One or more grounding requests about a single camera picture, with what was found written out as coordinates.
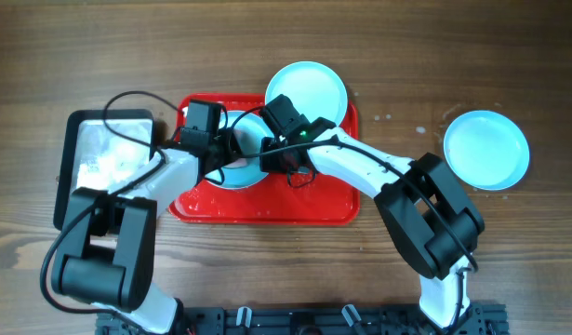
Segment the pink sponge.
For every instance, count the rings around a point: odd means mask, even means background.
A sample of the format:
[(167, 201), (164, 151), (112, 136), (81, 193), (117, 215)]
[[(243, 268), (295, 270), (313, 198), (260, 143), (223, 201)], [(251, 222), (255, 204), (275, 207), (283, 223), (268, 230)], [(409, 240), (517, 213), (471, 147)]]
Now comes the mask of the pink sponge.
[[(249, 136), (243, 130), (235, 130), (233, 132), (233, 141), (232, 144), (236, 146), (234, 151), (237, 154), (243, 154), (245, 149), (249, 144)], [(249, 164), (247, 158), (235, 158), (234, 161), (227, 166), (227, 168), (236, 169), (236, 168), (245, 168)]]

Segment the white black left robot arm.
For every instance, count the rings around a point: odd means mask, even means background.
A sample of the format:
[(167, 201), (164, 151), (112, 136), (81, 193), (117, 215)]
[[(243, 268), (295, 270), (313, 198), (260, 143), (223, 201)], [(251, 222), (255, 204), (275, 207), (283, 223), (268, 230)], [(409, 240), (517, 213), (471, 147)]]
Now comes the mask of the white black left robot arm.
[(179, 195), (240, 152), (231, 128), (185, 128), (180, 141), (157, 147), (129, 181), (109, 190), (76, 189), (40, 270), (47, 302), (70, 314), (73, 308), (53, 296), (70, 297), (86, 304), (82, 314), (109, 315), (139, 334), (184, 333), (182, 302), (153, 283), (156, 222)]

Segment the light blue plate front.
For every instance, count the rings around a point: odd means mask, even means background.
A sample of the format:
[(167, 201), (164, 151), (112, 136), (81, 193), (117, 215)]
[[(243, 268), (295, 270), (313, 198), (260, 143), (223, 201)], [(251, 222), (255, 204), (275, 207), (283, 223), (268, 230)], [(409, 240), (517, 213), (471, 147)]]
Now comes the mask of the light blue plate front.
[[(258, 154), (261, 150), (262, 140), (270, 137), (272, 132), (256, 114), (247, 114), (241, 118), (233, 131), (243, 130), (249, 136), (249, 144), (243, 154)], [(221, 170), (215, 170), (206, 174), (206, 178), (211, 181), (222, 181), (219, 186), (223, 189), (242, 189), (262, 181), (267, 172), (262, 172), (259, 166), (259, 158), (248, 158), (247, 167), (231, 169), (223, 167)]]

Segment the light blue plate back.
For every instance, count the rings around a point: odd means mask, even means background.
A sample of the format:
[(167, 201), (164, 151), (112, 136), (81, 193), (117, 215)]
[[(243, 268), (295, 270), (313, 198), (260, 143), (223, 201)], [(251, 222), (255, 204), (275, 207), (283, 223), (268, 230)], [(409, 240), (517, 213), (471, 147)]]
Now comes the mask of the light blue plate back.
[(329, 67), (315, 61), (298, 61), (279, 70), (265, 91), (265, 103), (287, 96), (300, 114), (313, 122), (324, 117), (339, 126), (345, 118), (348, 93)]

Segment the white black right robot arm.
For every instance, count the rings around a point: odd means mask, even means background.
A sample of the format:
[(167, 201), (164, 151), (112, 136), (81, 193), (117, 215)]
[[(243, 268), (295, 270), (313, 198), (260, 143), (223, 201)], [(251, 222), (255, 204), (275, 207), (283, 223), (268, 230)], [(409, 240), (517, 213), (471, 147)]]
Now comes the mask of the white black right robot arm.
[(334, 177), (373, 199), (397, 251), (420, 276), (420, 310), (439, 329), (456, 330), (470, 305), (466, 275), (478, 270), (472, 254), (485, 224), (443, 159), (386, 154), (323, 117), (266, 123), (275, 138), (263, 157)]

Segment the light blue plate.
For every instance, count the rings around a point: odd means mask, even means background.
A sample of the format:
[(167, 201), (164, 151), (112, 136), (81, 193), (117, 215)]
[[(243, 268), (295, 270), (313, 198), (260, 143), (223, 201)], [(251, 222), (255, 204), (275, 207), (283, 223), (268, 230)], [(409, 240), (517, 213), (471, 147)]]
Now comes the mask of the light blue plate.
[(444, 135), (443, 152), (462, 181), (485, 191), (513, 187), (530, 163), (523, 131), (508, 117), (487, 110), (467, 112), (453, 120)]
[[(256, 114), (247, 114), (241, 118), (233, 131), (243, 130), (249, 136), (249, 144), (243, 154), (258, 154), (261, 150), (262, 140), (270, 137), (272, 132)], [(231, 169), (223, 167), (221, 170), (215, 170), (206, 174), (206, 178), (211, 181), (222, 181), (219, 186), (223, 189), (242, 189), (262, 181), (267, 172), (262, 172), (259, 166), (259, 158), (248, 158), (247, 167)]]
[(313, 122), (324, 117), (339, 126), (345, 118), (348, 93), (329, 67), (315, 61), (298, 61), (279, 70), (265, 91), (265, 103), (287, 96), (300, 114)]

